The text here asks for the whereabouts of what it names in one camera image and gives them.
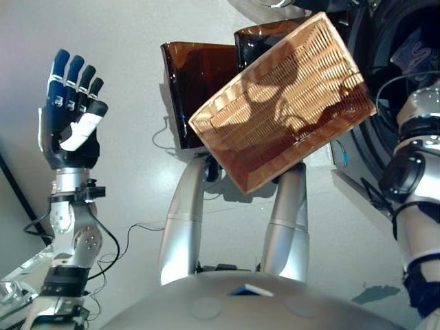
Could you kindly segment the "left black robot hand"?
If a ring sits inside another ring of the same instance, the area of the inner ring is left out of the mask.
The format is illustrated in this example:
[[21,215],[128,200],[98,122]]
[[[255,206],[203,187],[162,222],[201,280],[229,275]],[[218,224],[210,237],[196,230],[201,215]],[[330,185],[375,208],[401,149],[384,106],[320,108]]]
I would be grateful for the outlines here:
[[38,109],[38,147],[52,170],[88,168],[100,156],[97,126],[108,111],[98,99],[104,85],[96,68],[60,49],[47,79],[45,104]]

